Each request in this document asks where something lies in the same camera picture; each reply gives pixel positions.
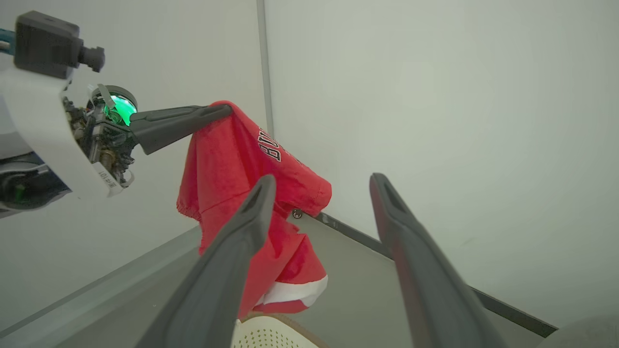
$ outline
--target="white panel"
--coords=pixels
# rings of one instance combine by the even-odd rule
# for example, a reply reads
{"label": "white panel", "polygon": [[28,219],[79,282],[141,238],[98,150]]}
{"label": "white panel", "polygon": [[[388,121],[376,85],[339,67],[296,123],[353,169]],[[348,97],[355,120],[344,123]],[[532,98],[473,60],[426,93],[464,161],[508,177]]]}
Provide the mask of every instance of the white panel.
{"label": "white panel", "polygon": [[619,311],[619,2],[266,13],[277,140],[328,214],[377,238],[383,172],[470,285],[555,325]]}
{"label": "white panel", "polygon": [[[105,49],[100,74],[76,71],[76,105],[89,84],[111,84],[142,111],[226,99],[266,127],[255,0],[3,1],[0,27],[31,10],[79,25],[87,46]],[[0,220],[0,331],[196,226],[176,211],[188,140],[150,156],[136,147],[136,180],[118,196],[70,194]]]}

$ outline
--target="red t-shirt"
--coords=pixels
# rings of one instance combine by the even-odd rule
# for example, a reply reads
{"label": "red t-shirt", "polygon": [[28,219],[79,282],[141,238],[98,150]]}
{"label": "red t-shirt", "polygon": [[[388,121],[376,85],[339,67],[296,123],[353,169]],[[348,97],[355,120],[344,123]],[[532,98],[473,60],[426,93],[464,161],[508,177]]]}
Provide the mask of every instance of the red t-shirt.
{"label": "red t-shirt", "polygon": [[293,209],[316,216],[331,199],[331,185],[284,150],[236,105],[232,115],[194,133],[189,144],[178,211],[200,222],[200,254],[234,215],[258,179],[275,176],[277,191],[269,236],[251,261],[239,317],[254,307],[294,313],[316,300],[326,273],[306,235],[286,221]]}

